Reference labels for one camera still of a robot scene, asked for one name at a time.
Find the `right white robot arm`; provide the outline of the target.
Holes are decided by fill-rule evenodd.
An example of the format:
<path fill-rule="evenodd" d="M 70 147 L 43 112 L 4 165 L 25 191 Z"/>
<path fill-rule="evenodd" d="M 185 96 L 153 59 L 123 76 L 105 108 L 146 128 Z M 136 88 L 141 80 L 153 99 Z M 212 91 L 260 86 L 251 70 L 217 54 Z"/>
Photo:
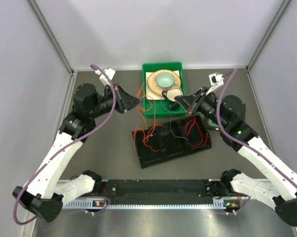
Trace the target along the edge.
<path fill-rule="evenodd" d="M 234 95 L 221 102 L 207 88 L 192 95 L 176 96 L 188 114 L 201 113 L 221 124 L 223 141 L 252 163 L 266 178 L 261 182 L 241 171 L 231 169 L 221 177 L 221 190 L 230 196 L 245 194 L 267 205 L 286 224 L 297 227 L 297 173 L 290 169 L 244 121 L 245 104 Z"/>

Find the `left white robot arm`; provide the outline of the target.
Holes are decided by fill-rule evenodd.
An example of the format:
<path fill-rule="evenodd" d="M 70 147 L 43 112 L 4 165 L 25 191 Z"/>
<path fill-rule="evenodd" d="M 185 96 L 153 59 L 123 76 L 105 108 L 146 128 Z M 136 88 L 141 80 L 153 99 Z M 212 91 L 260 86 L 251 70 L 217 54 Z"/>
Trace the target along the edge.
<path fill-rule="evenodd" d="M 35 217 L 50 223 L 62 208 L 78 197 L 102 191 L 102 177 L 90 170 L 78 178 L 58 186 L 58 181 L 74 154 L 87 138 L 103 127 L 117 111 L 121 114 L 141 104 L 141 99 L 125 92 L 118 84 L 105 86 L 100 95 L 93 84 L 81 84 L 73 95 L 72 111 L 64 118 L 50 151 L 33 177 L 17 186 L 12 195 L 16 199 L 13 219 L 18 225 L 17 207 L 20 205 Z"/>

